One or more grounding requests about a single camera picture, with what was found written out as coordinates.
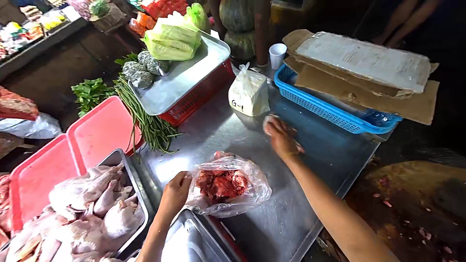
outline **person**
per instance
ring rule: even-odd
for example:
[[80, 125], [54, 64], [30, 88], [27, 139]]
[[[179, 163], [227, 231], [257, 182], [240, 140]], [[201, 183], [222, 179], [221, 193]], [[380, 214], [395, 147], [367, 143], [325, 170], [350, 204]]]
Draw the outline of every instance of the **person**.
[[[351, 262], [396, 262], [369, 225], [339, 199], [299, 157], [292, 130], [278, 118], [266, 125], [275, 152], [301, 185], [311, 207]], [[171, 221], [186, 202], [192, 177], [178, 173], [165, 187], [155, 219], [136, 262], [159, 262]]]
[[413, 12], [418, 2], [419, 0], [403, 0], [391, 15], [384, 32], [374, 37], [372, 42], [379, 45], [386, 43], [387, 47], [399, 48], [403, 38], [427, 20], [440, 5], [441, 0], [425, 0]]

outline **pumpkin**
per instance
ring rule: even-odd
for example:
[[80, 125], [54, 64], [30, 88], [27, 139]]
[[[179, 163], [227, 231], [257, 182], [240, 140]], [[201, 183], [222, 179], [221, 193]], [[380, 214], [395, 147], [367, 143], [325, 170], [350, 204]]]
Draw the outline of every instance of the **pumpkin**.
[[252, 0], [221, 0], [220, 19], [233, 33], [254, 30], [254, 3]]
[[231, 56], [240, 60], [251, 59], [256, 54], [255, 31], [235, 34], [227, 31], [225, 43], [230, 46]]

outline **red plastic basket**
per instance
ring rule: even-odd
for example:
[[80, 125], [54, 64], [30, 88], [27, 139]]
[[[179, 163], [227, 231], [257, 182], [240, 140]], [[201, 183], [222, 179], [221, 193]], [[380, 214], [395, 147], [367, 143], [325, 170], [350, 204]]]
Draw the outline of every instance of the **red plastic basket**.
[[235, 75], [230, 59], [225, 60], [217, 69], [211, 72], [206, 79], [198, 83], [180, 101], [159, 117], [173, 126], [178, 126], [190, 114], [214, 96], [217, 91], [227, 84], [233, 83]]

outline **green plastic bag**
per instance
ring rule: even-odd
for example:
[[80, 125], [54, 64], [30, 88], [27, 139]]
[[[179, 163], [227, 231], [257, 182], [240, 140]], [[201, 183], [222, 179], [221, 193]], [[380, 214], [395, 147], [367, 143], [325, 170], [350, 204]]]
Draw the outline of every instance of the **green plastic bag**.
[[185, 20], [193, 23], [197, 28], [210, 34], [209, 19], [199, 3], [193, 3], [190, 7], [186, 8]]
[[145, 32], [142, 41], [157, 60], [185, 61], [196, 54], [201, 45], [201, 33], [175, 11], [167, 18], [159, 18], [154, 29]]

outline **white plastic bag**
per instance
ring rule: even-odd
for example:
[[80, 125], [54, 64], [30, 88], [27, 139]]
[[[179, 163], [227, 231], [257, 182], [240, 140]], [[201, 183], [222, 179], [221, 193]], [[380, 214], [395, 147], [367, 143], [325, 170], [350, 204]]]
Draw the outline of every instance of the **white plastic bag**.
[[[217, 151], [212, 161], [196, 165], [196, 167], [196, 170], [189, 172], [192, 175], [192, 182], [186, 204], [200, 214], [219, 218], [236, 216], [259, 206], [262, 202], [267, 201], [272, 194], [267, 178], [259, 166], [238, 155]], [[209, 205], [209, 198], [203, 195], [200, 188], [196, 186], [202, 170], [239, 170], [247, 179], [246, 190], [243, 194], [229, 199], [228, 203]]]
[[248, 67], [249, 63], [240, 65], [240, 73], [228, 91], [228, 100], [234, 109], [254, 117], [270, 111], [267, 78], [262, 74], [247, 70]]
[[62, 134], [58, 120], [39, 113], [35, 121], [18, 118], [0, 118], [0, 131], [20, 138], [49, 139]]

